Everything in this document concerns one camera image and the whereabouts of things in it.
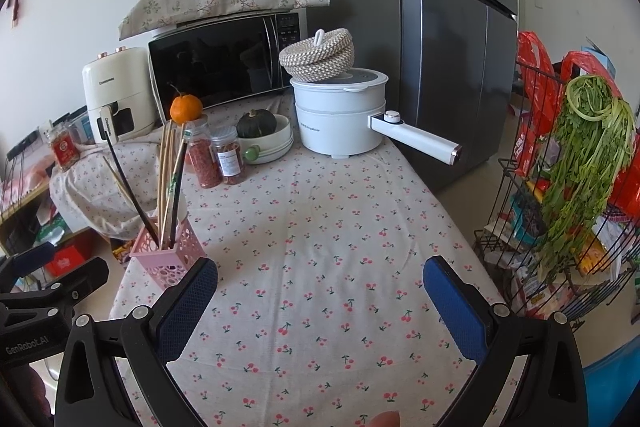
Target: microwave control panel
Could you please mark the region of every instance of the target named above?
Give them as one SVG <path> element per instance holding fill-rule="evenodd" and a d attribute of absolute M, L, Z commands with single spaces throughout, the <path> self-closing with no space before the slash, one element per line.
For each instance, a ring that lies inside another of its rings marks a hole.
<path fill-rule="evenodd" d="M 281 13 L 276 15 L 276 35 L 278 49 L 281 51 L 300 42 L 300 20 L 297 13 Z"/>

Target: black chopstick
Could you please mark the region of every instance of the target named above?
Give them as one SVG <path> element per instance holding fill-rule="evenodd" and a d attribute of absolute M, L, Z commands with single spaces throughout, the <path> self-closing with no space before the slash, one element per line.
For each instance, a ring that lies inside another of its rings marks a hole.
<path fill-rule="evenodd" d="M 175 233 L 178 226 L 178 204 L 180 203 L 180 186 L 182 185 L 182 171 L 184 170 L 184 157 L 187 154 L 187 140 L 182 139 L 180 152 L 178 152 L 178 166 L 175 170 L 174 206 L 171 208 L 171 225 L 169 228 L 169 248 L 175 246 Z"/>
<path fill-rule="evenodd" d="M 118 174 L 122 179 L 122 183 L 124 184 L 124 187 L 127 189 L 127 192 L 129 193 L 129 198 L 131 198 L 133 206 L 135 206 L 136 211 L 140 216 L 140 219 L 142 219 L 142 223 L 143 225 L 145 225 L 146 231 L 149 233 L 149 236 L 151 236 L 151 239 L 155 241 L 156 245 L 158 245 L 158 250 L 159 250 L 161 247 L 160 247 L 160 240 L 158 239 L 158 234 L 156 233 L 156 230 L 154 230 L 154 227 L 151 225 L 151 222 L 149 221 L 149 218 L 147 217 L 146 212 L 142 210 L 142 207 L 138 203 L 138 200 L 133 194 L 133 190 L 131 190 L 129 182 L 127 181 L 127 178 L 124 175 L 124 172 L 122 171 L 122 167 L 120 167 L 120 162 L 118 161 L 116 152 L 113 150 L 113 145 L 111 145 L 111 140 L 109 140 L 109 135 L 107 133 L 104 133 L 104 135 L 107 139 L 107 145 L 109 146 L 109 150 L 111 151 L 111 156 L 113 156 L 113 162 L 116 164 L 116 169 L 118 170 Z"/>

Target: bundle of celery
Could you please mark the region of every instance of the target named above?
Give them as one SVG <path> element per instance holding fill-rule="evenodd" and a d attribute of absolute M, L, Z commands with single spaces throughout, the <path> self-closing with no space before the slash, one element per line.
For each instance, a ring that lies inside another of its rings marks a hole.
<path fill-rule="evenodd" d="M 578 76 L 566 85 L 552 134 L 561 154 L 542 200 L 548 230 L 540 242 L 540 275 L 548 279 L 580 253 L 618 172 L 631 162 L 634 117 L 603 77 Z"/>

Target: jar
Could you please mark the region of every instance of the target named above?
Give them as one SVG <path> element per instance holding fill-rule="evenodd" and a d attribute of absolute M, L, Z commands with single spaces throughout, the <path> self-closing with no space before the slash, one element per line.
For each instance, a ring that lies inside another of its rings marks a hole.
<path fill-rule="evenodd" d="M 218 165 L 212 156 L 211 140 L 207 116 L 198 118 L 187 124 L 184 135 L 189 141 L 188 152 L 191 165 L 202 188 L 213 188 L 220 185 L 222 178 Z"/>
<path fill-rule="evenodd" d="M 236 185 L 244 180 L 244 162 L 235 127 L 218 127 L 211 131 L 211 150 L 216 156 L 223 183 Z"/>
<path fill-rule="evenodd" d="M 68 171 L 71 165 L 80 159 L 80 153 L 71 138 L 71 132 L 65 122 L 57 124 L 46 132 L 47 142 L 60 169 Z"/>

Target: green knob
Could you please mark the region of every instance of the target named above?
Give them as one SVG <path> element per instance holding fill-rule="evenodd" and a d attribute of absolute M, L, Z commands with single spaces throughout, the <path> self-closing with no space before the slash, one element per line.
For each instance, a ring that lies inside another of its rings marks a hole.
<path fill-rule="evenodd" d="M 259 145 L 252 145 L 251 147 L 249 147 L 249 149 L 244 151 L 244 158 L 248 162 L 255 162 L 258 159 L 259 155 L 260 155 L 260 146 Z"/>

